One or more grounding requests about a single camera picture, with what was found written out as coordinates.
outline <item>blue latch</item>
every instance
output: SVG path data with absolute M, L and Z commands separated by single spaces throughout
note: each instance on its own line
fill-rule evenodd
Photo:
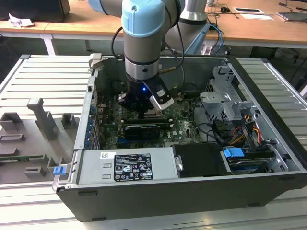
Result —
M 67 168 L 67 166 L 56 166 L 56 167 L 54 167 L 53 175 L 54 176 L 66 175 L 66 168 Z
M 241 148 L 226 148 L 224 150 L 225 156 L 228 157 L 245 157 Z

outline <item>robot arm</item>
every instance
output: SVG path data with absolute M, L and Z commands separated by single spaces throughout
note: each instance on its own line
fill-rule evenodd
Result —
M 119 99 L 127 109 L 145 112 L 154 106 L 163 110 L 174 103 L 167 87 L 159 77 L 159 57 L 161 42 L 166 33 L 179 20 L 191 27 L 189 22 L 198 19 L 195 14 L 204 14 L 205 0 L 186 0 L 183 19 L 180 18 L 180 0 L 89 0 L 96 11 L 121 17 L 124 30 L 125 69 L 128 79 L 128 92 Z M 172 32 L 179 37 L 177 30 Z

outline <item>metal work surface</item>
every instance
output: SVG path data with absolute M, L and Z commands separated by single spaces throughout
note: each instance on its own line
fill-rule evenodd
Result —
M 57 100 L 63 102 L 66 99 L 57 98 Z M 66 105 L 65 107 L 70 109 L 74 106 Z M 7 229 L 12 230 L 72 227 L 87 230 L 305 229 L 307 227 L 306 194 L 307 188 L 288 191 L 264 207 L 81 223 L 76 220 L 70 210 L 51 189 L 51 183 L 36 183 L 35 187 L 22 187 L 21 184 L 21 187 L 12 185 L 9 188 L 4 188 L 0 185 L 0 212 L 2 213 L 0 227 L 7 227 Z M 144 202 L 146 203 L 146 199 L 150 199 L 150 197 L 146 197 L 146 195 L 144 197 Z
M 270 63 L 247 58 L 238 58 L 238 61 L 307 149 L 307 102 Z M 251 100 L 244 87 L 240 85 L 239 88 L 246 99 Z
M 71 161 L 77 128 L 64 127 L 61 119 L 72 114 L 78 124 L 91 75 L 87 72 L 87 56 L 24 55 L 16 63 L 0 86 L 1 120 L 11 122 L 10 113 L 20 118 L 13 121 L 13 129 L 0 128 L 0 184 L 51 181 L 54 167 Z M 43 99 L 55 138 L 43 135 L 27 107 L 30 98 Z
M 53 118 L 63 113 L 80 117 L 91 76 L 88 70 L 88 56 L 31 55 L 21 60 L 16 72 L 7 77 L 7 85 L 0 89 L 0 116 L 16 112 L 21 119 L 33 119 L 33 111 L 26 105 L 29 98 L 40 97 L 44 99 L 44 110 L 50 111 Z

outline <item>black cover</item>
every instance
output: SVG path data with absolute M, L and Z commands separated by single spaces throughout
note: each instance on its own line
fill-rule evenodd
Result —
M 183 171 L 180 177 L 222 176 L 227 175 L 221 157 L 221 148 L 215 143 L 174 145 L 173 151 L 180 156 Z

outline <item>gray plastic part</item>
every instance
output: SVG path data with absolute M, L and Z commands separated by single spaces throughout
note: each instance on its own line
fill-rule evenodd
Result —
M 0 149 L 0 156 L 1 157 L 11 157 L 18 155 L 19 150 L 17 148 L 10 148 L 10 149 Z
M 76 120 L 73 114 L 63 114 L 61 122 L 64 129 L 76 127 Z
M 95 69 L 102 65 L 102 54 L 91 54 L 88 61 L 90 69 Z
M 57 166 L 57 164 L 54 162 L 53 158 L 50 157 L 47 168 L 48 170 L 53 173 L 54 168 Z
M 17 131 L 15 123 L 22 122 L 17 113 L 4 113 L 0 119 L 0 125 L 5 131 Z
M 39 123 L 39 126 L 41 128 L 41 131 L 45 134 L 45 137 L 48 140 L 54 139 L 55 134 L 53 132 L 54 127 L 54 120 L 53 122 L 50 121 L 50 116 L 46 115 L 46 112 L 43 108 L 44 100 L 42 98 L 30 98 L 27 104 L 28 109 L 31 109 L 36 118 L 37 122 Z
M 24 171 L 24 174 L 28 178 L 43 178 L 46 175 L 45 170 L 41 167 L 27 167 Z
M 22 54 L 19 59 L 26 60 L 29 59 L 31 54 Z
M 23 134 L 6 134 L 0 135 L 0 143 L 3 142 L 15 142 L 15 141 L 23 141 L 24 135 Z
M 48 160 L 49 158 L 46 154 L 44 154 L 42 157 L 35 157 L 29 159 L 29 161 L 32 163 L 40 163 L 40 164 L 46 164 Z
M 65 159 L 64 158 L 60 158 L 60 160 L 59 160 L 59 165 L 61 165 L 61 164 L 66 164 L 66 161 L 65 161 Z

